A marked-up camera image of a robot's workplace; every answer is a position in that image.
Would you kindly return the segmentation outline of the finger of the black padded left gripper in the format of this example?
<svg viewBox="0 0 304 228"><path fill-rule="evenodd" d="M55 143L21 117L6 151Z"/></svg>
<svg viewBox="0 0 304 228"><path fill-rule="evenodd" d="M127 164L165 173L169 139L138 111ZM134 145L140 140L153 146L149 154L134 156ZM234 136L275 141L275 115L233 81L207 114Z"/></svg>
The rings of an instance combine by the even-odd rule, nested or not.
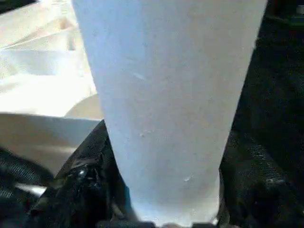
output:
<svg viewBox="0 0 304 228"><path fill-rule="evenodd" d="M0 188L29 190L44 188L54 180L53 174L27 159L14 155L5 148L0 149Z"/></svg>

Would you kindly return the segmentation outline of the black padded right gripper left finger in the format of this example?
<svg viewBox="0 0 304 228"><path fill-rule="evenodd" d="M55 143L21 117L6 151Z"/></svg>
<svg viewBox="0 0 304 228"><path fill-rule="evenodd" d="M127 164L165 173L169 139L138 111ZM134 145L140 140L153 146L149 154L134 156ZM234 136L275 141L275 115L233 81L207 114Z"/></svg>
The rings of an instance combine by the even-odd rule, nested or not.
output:
<svg viewBox="0 0 304 228"><path fill-rule="evenodd" d="M127 187L104 121L68 158L29 212L31 228L131 228Z"/></svg>

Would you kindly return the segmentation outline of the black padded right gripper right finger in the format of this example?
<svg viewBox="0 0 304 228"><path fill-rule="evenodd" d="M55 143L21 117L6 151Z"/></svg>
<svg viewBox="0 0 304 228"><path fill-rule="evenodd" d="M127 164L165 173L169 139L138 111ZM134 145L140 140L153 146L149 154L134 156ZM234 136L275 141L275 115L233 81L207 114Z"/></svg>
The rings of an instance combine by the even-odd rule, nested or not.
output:
<svg viewBox="0 0 304 228"><path fill-rule="evenodd" d="M231 131L220 165L230 223L240 228L302 228L304 204L291 181L251 138Z"/></svg>

